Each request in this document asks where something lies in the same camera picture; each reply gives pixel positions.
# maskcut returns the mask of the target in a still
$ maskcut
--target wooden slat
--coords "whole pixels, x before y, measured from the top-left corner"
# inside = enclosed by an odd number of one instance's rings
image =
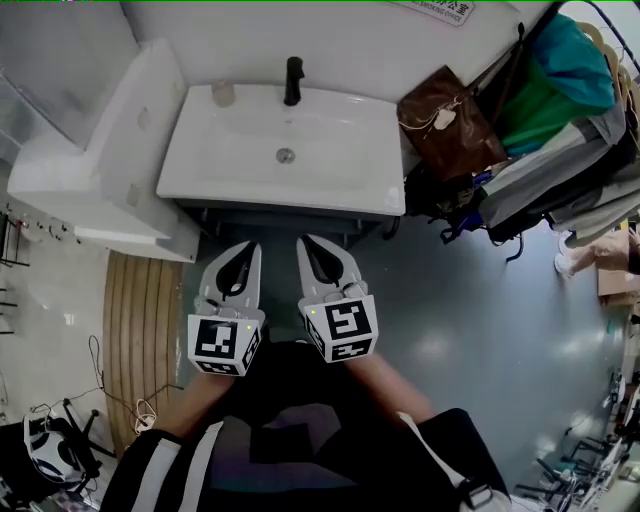
[[[169,304],[171,299],[171,283],[173,281],[173,267],[168,261],[162,262],[160,269],[160,290],[158,293],[158,313],[156,316],[156,390],[162,389],[169,382],[167,372],[168,362],[168,329]],[[158,416],[162,415],[169,405],[169,391],[163,389],[156,395]]]
[[[131,404],[145,397],[144,392],[144,312],[147,297],[149,259],[136,258],[131,305]]]
[[[111,332],[109,343],[111,345],[111,375],[110,394],[115,397],[122,396],[122,380],[120,378],[120,318],[122,315],[122,289],[124,286],[124,267],[126,257],[123,254],[114,253],[115,277],[113,284],[113,302],[111,306]],[[112,401],[114,414],[111,418],[111,432],[113,442],[118,457],[124,453],[124,442],[122,437],[121,417],[122,406]]]
[[[158,292],[160,290],[161,260],[149,261],[147,297],[144,308],[144,396],[151,397],[156,391],[156,317]],[[151,407],[157,410],[157,397],[149,398]]]
[[[120,319],[120,378],[122,382],[122,399],[127,404],[131,404],[131,300],[133,295],[136,257],[127,256],[126,258]],[[135,437],[130,428],[133,419],[129,411],[124,407],[122,410],[124,422],[121,418],[120,429],[125,445],[129,445]]]
[[[117,253],[109,253],[109,262],[107,264],[107,278],[104,286],[104,312],[102,316],[102,367],[104,371],[104,388],[109,394],[113,393],[113,384],[111,380],[111,311],[113,303],[113,287],[116,279],[116,260],[118,259]],[[114,402],[107,397],[107,414],[109,418],[113,418],[115,414]],[[114,447],[116,445],[116,437],[114,432],[111,432],[111,438],[113,439]]]
[[[105,389],[135,407],[149,399],[166,412],[175,382],[182,265],[125,256],[109,257],[104,306]],[[116,454],[135,440],[135,418],[117,400],[107,402]]]
[[[180,285],[182,283],[182,264],[173,263],[173,281],[169,298],[169,325],[167,331],[168,354],[167,375],[169,384],[176,384],[176,352],[178,350],[178,325],[180,323]],[[169,403],[176,396],[177,390],[169,388]]]

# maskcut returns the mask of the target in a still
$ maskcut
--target black cable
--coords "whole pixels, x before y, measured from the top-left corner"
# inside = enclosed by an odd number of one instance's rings
[[[131,418],[137,418],[136,413],[133,412],[133,405],[127,403],[126,401],[124,401],[121,398],[118,398],[116,396],[113,396],[111,393],[109,393],[104,386],[104,370],[100,367],[100,340],[98,340],[98,338],[95,335],[91,335],[89,336],[89,339],[87,340],[87,344],[89,345],[89,352],[91,353],[91,364],[93,364],[93,371],[96,377],[96,383],[98,384],[97,387],[89,389],[87,391],[85,391],[84,393],[80,393],[79,395],[76,395],[74,397],[69,398],[69,402],[72,402],[74,400],[77,400],[78,398],[82,398],[85,395],[88,395],[89,393],[93,393],[94,391],[102,391],[105,396],[107,396],[108,398],[111,398],[113,401],[119,403],[120,405],[122,405],[127,411],[129,411],[129,416],[127,417],[127,423],[129,424],[129,428],[135,432],[135,428],[132,426],[131,424]],[[145,397],[144,400],[145,401],[149,401],[151,400],[153,397],[155,397],[158,393],[161,393],[162,391],[164,391],[167,388],[174,388],[174,389],[180,389],[180,390],[184,390],[183,387],[181,386],[176,386],[174,384],[165,384],[164,386],[162,386],[160,389],[156,390],[154,393],[152,393],[151,395],[149,395],[148,397]],[[53,405],[49,405],[49,404],[40,404],[37,405],[35,407],[31,408],[31,413],[35,414],[38,412],[41,412],[42,408],[46,408],[47,410],[47,416],[45,418],[45,421],[49,420],[49,417],[51,416],[51,412],[53,410],[53,408],[59,404],[61,404],[62,402],[64,402],[64,398],[62,400],[58,400],[57,402],[55,402]]]

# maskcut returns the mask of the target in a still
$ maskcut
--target white helmet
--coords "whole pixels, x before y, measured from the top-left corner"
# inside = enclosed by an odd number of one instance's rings
[[[38,432],[31,432],[28,417],[24,418],[24,444],[38,472],[47,480],[66,489],[79,485],[84,468],[65,437],[46,429],[47,420]]]

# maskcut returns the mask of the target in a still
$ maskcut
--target white cube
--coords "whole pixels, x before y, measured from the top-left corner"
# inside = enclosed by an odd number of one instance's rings
[[[246,375],[262,340],[260,322],[189,315],[188,357],[205,373]]]
[[[378,320],[373,295],[347,298],[298,308],[304,326],[327,363],[371,354],[378,339]]]

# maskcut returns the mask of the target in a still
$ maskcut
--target forearm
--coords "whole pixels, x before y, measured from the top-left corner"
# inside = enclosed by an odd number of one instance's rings
[[[419,424],[435,416],[427,397],[380,355],[351,359],[345,366],[390,417],[396,418],[398,411],[405,412]]]
[[[169,410],[158,417],[154,428],[181,439],[189,437],[234,381],[234,377],[198,373]]]

